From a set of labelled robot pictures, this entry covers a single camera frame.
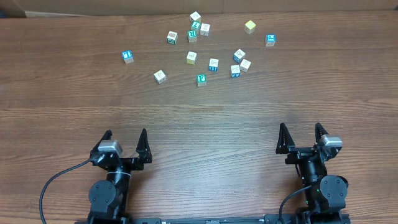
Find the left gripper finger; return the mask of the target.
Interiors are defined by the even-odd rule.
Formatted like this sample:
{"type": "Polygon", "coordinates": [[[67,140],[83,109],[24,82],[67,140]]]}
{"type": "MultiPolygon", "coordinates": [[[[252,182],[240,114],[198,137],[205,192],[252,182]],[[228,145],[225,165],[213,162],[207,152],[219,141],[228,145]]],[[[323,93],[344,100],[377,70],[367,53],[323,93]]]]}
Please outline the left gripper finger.
{"type": "Polygon", "coordinates": [[[137,143],[136,152],[138,154],[151,154],[146,128],[142,129],[139,141],[137,143]]]}
{"type": "Polygon", "coordinates": [[[112,134],[112,131],[111,131],[110,129],[107,130],[107,131],[104,133],[103,137],[99,140],[98,144],[101,144],[101,142],[104,141],[104,140],[111,140],[112,135],[113,135],[113,134],[112,134]]]}

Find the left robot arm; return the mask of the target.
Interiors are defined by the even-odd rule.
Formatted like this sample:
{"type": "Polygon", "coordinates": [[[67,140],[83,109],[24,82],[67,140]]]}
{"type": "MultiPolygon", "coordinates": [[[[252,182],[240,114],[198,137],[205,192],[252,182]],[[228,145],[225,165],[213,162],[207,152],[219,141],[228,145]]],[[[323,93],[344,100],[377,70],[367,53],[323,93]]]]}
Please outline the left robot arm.
{"type": "Polygon", "coordinates": [[[147,131],[142,130],[137,143],[137,157],[122,157],[120,143],[107,130],[90,152],[90,162],[104,169],[104,180],[95,182],[88,194],[91,203],[88,223],[133,223],[126,211],[131,172],[143,170],[152,162],[147,131]]]}

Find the plain wooden picture block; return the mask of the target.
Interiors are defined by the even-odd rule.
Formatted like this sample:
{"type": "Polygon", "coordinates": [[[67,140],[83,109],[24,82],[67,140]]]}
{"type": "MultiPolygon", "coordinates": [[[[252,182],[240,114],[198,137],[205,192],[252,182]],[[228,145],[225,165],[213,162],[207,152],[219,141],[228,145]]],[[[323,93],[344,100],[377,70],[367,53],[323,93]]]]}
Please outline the plain wooden picture block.
{"type": "Polygon", "coordinates": [[[154,78],[155,78],[155,80],[157,81],[158,84],[163,83],[167,79],[165,73],[162,70],[159,70],[159,71],[155,72],[154,73],[154,78]]]}

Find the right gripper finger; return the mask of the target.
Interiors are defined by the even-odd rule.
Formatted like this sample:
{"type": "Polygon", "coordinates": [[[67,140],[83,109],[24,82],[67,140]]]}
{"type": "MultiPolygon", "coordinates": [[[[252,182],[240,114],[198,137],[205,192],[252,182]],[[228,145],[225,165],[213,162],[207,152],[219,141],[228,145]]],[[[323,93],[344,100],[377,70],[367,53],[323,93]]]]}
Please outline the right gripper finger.
{"type": "Polygon", "coordinates": [[[285,123],[281,123],[279,126],[279,138],[275,153],[289,154],[292,152],[293,148],[295,148],[294,140],[292,139],[285,123]]]}
{"type": "Polygon", "coordinates": [[[324,143],[328,137],[328,132],[320,123],[315,124],[315,140],[316,143],[324,143]]]}

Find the green F letter block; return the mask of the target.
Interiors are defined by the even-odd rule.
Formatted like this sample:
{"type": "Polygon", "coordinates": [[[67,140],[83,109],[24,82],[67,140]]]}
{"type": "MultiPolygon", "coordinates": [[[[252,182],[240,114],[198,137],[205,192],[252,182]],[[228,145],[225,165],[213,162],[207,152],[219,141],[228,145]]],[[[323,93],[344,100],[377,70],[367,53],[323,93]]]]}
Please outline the green F letter block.
{"type": "Polygon", "coordinates": [[[197,86],[205,86],[207,83],[206,75],[204,73],[197,75],[197,86]]]}

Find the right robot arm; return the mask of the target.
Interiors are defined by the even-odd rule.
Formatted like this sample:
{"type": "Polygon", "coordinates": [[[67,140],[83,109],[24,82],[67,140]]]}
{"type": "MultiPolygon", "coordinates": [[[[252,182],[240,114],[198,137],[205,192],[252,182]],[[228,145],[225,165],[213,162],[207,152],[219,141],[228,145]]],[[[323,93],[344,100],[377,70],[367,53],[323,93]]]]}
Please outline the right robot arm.
{"type": "Polygon", "coordinates": [[[295,166],[302,180],[302,188],[288,195],[279,207],[277,223],[349,223],[349,215],[342,214],[346,207],[348,181],[340,175],[329,175],[325,162],[342,150],[339,136],[329,134],[320,123],[315,125],[315,143],[297,147],[285,123],[279,126],[276,154],[285,154],[286,164],[295,166]],[[305,194],[306,207],[295,214],[282,214],[286,202],[298,194],[305,194]]]}

